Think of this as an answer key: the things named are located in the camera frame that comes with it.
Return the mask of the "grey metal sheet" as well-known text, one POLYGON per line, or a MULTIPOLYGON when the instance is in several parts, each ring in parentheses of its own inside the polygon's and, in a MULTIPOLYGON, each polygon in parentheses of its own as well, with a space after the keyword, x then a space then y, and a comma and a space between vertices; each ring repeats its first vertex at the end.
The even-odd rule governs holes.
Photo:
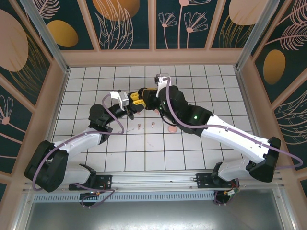
POLYGON ((271 190, 239 192, 225 206, 211 200, 33 204, 26 230, 291 230, 271 190))

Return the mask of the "aluminium side rail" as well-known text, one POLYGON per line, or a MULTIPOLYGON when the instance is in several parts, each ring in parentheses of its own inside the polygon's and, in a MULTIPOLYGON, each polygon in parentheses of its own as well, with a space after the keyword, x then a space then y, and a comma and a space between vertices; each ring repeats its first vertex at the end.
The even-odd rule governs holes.
POLYGON ((47 131, 46 136, 45 136, 45 138, 48 141, 50 141, 51 138, 52 138, 52 134, 53 134, 55 123, 56 123, 57 116, 58 116, 58 113, 59 113, 61 101, 62 101, 64 91, 65 91, 65 87, 66 87, 66 84, 67 84, 67 81, 68 81, 69 73, 70 73, 70 67, 68 67, 68 69, 65 71, 65 73, 63 75, 63 79, 62 79, 62 82, 61 82, 61 85, 60 85, 60 88, 59 88, 59 93, 58 93, 58 96, 57 96, 56 101, 55 101, 54 110, 52 112, 52 118, 49 122, 48 131, 47 131))
POLYGON ((248 92, 247 92, 245 84, 244 84, 244 79, 243 79, 239 70, 235 69, 235 74, 236 74, 236 78, 237 78, 237 81, 238 81, 238 84, 239 84, 239 87, 240 87, 240 91, 241 91, 241 94, 242 94, 242 98, 243 98, 243 101, 244 101, 244 104, 245 104, 245 108, 246 108, 246 111, 247 111, 249 122, 250 122, 250 125, 251 125, 251 128, 252 128, 252 132, 256 136, 258 136, 259 131, 258 131, 258 127, 257 127, 257 122, 256 122, 256 119, 255 119, 255 116, 254 116, 254 113, 253 113, 253 108, 252 108, 252 105, 251 105, 251 102, 250 102, 250 99, 249 99, 249 96, 248 96, 248 92))

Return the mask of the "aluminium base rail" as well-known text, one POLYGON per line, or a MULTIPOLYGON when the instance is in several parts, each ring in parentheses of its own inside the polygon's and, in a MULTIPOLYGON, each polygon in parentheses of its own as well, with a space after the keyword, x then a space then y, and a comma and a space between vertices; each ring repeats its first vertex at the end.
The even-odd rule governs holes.
MULTIPOLYGON (((209 170, 148 171, 148 172, 98 172, 97 175, 112 175, 111 189, 118 192, 162 192, 187 190, 226 190, 225 188, 198 188, 193 180, 197 173, 211 173, 209 170)), ((276 172, 270 183, 260 182, 252 177, 238 180, 240 189, 280 189, 284 188, 281 175, 276 172)))

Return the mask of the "aluminium frame post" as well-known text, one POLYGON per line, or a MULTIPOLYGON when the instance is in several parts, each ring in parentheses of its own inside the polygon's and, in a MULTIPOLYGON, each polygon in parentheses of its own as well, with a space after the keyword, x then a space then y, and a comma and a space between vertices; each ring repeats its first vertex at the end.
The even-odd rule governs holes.
POLYGON ((248 37, 243 50, 235 64, 235 70, 240 71, 248 60, 252 50, 259 41, 261 35, 263 34, 265 28, 269 24, 272 16, 276 12, 280 0, 268 0, 264 9, 262 10, 259 18, 257 19, 250 36, 248 37))
POLYGON ((68 64, 66 63, 61 51, 55 42, 50 30, 44 19, 51 19, 60 9, 59 0, 18 0, 25 13, 27 13, 30 21, 38 30, 41 38, 46 43, 49 51, 59 64, 64 73, 68 72, 68 64))

